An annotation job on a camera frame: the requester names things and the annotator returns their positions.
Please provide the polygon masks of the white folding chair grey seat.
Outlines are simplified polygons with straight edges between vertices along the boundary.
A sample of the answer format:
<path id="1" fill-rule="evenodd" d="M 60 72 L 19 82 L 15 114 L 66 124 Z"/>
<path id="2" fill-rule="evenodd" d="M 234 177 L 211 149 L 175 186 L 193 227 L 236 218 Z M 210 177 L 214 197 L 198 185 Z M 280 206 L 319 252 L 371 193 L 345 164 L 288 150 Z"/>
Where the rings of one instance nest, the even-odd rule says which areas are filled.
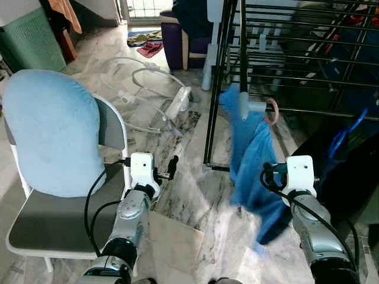
<path id="1" fill-rule="evenodd" d="M 6 246 L 16 254 L 49 258 L 96 260 L 114 226 L 117 203 L 131 189 L 131 153 L 121 114 L 105 98 L 92 96 L 98 106 L 98 151 L 104 170 L 84 197 L 61 198 L 32 189 L 17 161 L 16 143 L 8 128 L 21 184 L 25 191 L 21 211 L 7 235 Z"/>

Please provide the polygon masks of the white barred glass door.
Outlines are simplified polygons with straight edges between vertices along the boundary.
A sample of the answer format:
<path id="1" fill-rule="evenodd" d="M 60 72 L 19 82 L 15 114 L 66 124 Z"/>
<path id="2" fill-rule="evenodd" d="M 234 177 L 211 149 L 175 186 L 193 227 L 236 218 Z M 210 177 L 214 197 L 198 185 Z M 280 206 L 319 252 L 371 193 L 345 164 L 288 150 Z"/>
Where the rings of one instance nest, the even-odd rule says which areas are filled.
<path id="1" fill-rule="evenodd" d="M 157 26 L 160 12 L 170 10 L 174 0 L 117 0 L 121 17 L 130 26 Z"/>

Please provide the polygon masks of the blue plastic crate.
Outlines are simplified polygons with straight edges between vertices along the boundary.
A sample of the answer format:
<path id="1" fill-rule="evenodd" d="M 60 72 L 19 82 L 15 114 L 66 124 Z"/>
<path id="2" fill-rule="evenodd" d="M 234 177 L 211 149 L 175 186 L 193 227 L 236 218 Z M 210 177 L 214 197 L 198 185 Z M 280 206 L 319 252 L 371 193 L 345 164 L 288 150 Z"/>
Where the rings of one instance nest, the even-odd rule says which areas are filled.
<path id="1" fill-rule="evenodd" d="M 375 93 L 379 73 L 379 38 L 377 32 L 344 30 L 333 36 L 336 43 L 327 47 L 324 65 L 327 80 L 336 91 L 330 106 L 336 110 L 377 112 Z"/>

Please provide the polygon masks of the red floor cloth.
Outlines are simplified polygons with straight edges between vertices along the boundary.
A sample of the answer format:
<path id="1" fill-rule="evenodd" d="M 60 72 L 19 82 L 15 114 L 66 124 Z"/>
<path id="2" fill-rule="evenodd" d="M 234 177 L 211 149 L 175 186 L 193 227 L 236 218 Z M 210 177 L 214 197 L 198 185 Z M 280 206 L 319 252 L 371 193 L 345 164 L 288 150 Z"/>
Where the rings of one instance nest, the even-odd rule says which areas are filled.
<path id="1" fill-rule="evenodd" d="M 141 54 L 146 59 L 151 59 L 163 49 L 162 41 L 147 41 L 143 46 L 136 49 L 138 54 Z"/>

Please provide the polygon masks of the yellow green floor cloth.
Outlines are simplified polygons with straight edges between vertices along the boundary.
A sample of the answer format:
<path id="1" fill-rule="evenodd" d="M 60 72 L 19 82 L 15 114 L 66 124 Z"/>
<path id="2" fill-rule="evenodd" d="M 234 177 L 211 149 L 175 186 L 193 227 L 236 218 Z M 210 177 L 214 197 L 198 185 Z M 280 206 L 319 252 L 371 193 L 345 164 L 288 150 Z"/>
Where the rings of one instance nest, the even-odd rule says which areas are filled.
<path id="1" fill-rule="evenodd" d="M 133 31 L 129 32 L 127 35 L 127 45 L 129 47 L 141 47 L 150 41 L 162 40 L 163 36 L 161 30 Z"/>

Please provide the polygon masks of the dark navy hanging garment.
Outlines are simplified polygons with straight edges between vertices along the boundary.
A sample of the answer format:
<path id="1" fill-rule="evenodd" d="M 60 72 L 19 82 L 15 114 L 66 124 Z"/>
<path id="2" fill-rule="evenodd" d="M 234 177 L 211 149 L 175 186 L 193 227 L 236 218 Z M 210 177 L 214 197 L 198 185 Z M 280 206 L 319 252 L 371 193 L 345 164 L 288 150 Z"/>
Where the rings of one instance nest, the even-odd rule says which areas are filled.
<path id="1" fill-rule="evenodd" d="M 343 121 L 324 121 L 311 129 L 311 135 L 295 150 L 309 155 L 319 178 L 317 198 L 337 220 L 357 221 L 379 186 L 378 122 L 362 122 L 344 139 L 334 157 L 328 150 L 334 136 L 343 130 Z"/>

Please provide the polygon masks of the pink plastic clothes hanger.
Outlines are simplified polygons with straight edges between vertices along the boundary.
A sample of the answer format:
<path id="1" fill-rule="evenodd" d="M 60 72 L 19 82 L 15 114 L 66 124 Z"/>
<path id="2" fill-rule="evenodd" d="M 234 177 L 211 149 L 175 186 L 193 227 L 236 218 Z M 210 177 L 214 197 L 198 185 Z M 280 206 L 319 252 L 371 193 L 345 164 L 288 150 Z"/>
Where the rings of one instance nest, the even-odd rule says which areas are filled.
<path id="1" fill-rule="evenodd" d="M 274 100 L 273 98 L 266 98 L 266 102 L 268 103 L 268 105 L 272 106 L 274 115 L 272 117 L 265 117 L 264 121 L 267 122 L 267 124 L 269 125 L 274 125 L 277 121 L 279 121 L 280 108 L 276 100 Z"/>

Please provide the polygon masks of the blue garment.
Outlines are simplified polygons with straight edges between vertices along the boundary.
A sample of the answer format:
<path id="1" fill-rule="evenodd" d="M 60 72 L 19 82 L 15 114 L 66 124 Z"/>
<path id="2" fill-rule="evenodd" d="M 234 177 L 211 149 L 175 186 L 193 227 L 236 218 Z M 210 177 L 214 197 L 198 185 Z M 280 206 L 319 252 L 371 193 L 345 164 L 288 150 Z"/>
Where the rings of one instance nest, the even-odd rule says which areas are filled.
<path id="1" fill-rule="evenodd" d="M 238 84 L 232 84 L 219 98 L 231 129 L 230 176 L 235 189 L 230 203 L 242 206 L 261 219 L 255 243 L 265 246 L 289 227 L 291 213 L 282 198 L 261 182 L 264 164 L 277 163 L 269 124 L 261 113 L 241 119 L 239 94 Z"/>

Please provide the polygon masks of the grey rack rod joint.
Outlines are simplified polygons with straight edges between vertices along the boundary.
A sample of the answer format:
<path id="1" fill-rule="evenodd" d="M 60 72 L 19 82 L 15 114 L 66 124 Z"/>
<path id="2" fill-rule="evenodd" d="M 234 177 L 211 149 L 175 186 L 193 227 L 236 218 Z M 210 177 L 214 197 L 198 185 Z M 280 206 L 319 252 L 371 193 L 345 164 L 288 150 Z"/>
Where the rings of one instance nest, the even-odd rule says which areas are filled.
<path id="1" fill-rule="evenodd" d="M 252 112 L 266 112 L 267 102 L 251 101 L 248 92 L 241 92 L 238 94 L 237 100 L 239 102 L 238 112 L 239 118 L 246 121 L 249 114 Z"/>

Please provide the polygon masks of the dark blue cloth pile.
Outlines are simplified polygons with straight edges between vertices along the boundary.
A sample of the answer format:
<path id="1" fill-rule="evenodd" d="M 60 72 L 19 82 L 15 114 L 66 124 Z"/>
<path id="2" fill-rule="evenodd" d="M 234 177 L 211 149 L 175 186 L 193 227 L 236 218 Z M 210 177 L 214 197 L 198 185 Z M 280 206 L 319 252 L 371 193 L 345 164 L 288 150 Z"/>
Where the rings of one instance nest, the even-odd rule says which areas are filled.
<path id="1" fill-rule="evenodd" d="M 211 17 L 220 16 L 224 0 L 173 0 L 174 16 L 190 40 L 212 35 L 213 24 L 208 20 L 208 4 L 211 5 Z"/>

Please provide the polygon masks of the white tube frame bouncer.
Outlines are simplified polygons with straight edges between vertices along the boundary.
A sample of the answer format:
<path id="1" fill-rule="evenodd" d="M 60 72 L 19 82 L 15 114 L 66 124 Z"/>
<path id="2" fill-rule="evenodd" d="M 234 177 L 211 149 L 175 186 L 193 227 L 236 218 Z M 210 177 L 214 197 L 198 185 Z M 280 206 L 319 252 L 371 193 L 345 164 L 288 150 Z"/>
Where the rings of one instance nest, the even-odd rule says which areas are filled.
<path id="1" fill-rule="evenodd" d="M 116 88 L 112 86 L 106 78 L 114 79 L 119 70 L 123 67 L 124 60 L 132 60 L 141 65 L 140 68 L 135 69 L 130 73 L 132 84 L 135 84 L 138 89 L 136 91 L 125 91 L 122 88 Z M 168 78 L 173 79 L 178 85 L 179 89 L 175 95 L 163 95 L 138 81 L 136 74 L 140 72 L 159 73 Z M 100 74 L 98 75 L 102 84 L 112 91 L 116 92 L 117 100 L 122 105 L 146 105 L 155 110 L 160 116 L 162 121 L 165 122 L 165 129 L 159 129 L 155 127 L 141 127 L 141 125 L 133 125 L 129 122 L 126 124 L 128 127 L 134 130 L 142 131 L 145 133 L 160 134 L 168 131 L 175 136 L 182 136 L 182 131 L 174 124 L 174 118 L 179 113 L 188 110 L 189 102 L 191 100 L 192 87 L 189 87 L 181 82 L 170 72 L 162 70 L 157 64 L 152 62 L 143 62 L 142 60 L 131 59 L 130 57 L 113 57 L 113 59 L 105 60 L 100 67 Z"/>

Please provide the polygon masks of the orange hanging cloth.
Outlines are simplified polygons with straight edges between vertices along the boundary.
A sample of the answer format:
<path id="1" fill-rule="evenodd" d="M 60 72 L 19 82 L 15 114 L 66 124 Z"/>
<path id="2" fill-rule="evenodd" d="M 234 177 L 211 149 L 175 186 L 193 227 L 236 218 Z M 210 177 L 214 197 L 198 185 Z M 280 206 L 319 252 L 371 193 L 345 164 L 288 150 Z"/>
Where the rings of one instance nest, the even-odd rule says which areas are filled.
<path id="1" fill-rule="evenodd" d="M 62 14 L 63 17 L 68 21 L 69 30 L 78 34 L 83 33 L 81 24 L 78 20 L 78 16 L 76 16 L 70 0 L 48 0 L 48 2 L 52 10 Z"/>

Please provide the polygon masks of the green white storage cabinet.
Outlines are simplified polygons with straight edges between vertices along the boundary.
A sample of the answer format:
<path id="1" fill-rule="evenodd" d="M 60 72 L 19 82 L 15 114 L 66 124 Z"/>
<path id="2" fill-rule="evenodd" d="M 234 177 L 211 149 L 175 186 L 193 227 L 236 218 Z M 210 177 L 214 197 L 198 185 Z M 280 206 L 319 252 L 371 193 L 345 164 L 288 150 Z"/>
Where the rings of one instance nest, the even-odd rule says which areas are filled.
<path id="1" fill-rule="evenodd" d="M 43 7 L 36 0 L 0 0 L 0 55 L 14 71 L 66 66 Z"/>

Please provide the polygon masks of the light blue pillow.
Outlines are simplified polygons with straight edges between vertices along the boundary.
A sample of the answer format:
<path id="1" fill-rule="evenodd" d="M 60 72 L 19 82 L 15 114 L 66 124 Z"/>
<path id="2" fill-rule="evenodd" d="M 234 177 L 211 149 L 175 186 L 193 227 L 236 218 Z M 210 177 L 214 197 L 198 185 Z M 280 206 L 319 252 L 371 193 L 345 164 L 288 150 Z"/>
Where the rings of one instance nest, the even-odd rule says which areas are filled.
<path id="1" fill-rule="evenodd" d="M 92 94 L 65 74 L 27 69 L 11 76 L 2 101 L 27 184 L 61 198 L 84 197 L 105 169 Z"/>

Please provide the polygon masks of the blue plastic clothes hanger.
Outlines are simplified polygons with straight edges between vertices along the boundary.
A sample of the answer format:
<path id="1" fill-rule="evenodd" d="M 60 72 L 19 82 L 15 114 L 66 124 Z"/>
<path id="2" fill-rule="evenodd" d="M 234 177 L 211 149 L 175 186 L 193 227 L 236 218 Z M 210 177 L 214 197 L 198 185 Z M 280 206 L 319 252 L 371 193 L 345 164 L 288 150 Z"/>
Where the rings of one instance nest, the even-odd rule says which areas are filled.
<path id="1" fill-rule="evenodd" d="M 340 130 L 338 133 L 336 133 L 327 151 L 328 159 L 334 159 L 336 152 L 339 150 L 339 146 L 341 146 L 346 136 L 348 136 L 349 133 L 351 133 L 355 128 L 357 128 L 358 125 L 360 125 L 360 123 L 363 121 L 363 119 L 365 119 L 367 114 L 368 108 L 365 108 L 360 114 L 360 116 L 358 116 L 358 118 L 355 119 L 355 122 L 347 125 L 347 127 L 345 127 L 343 130 Z"/>

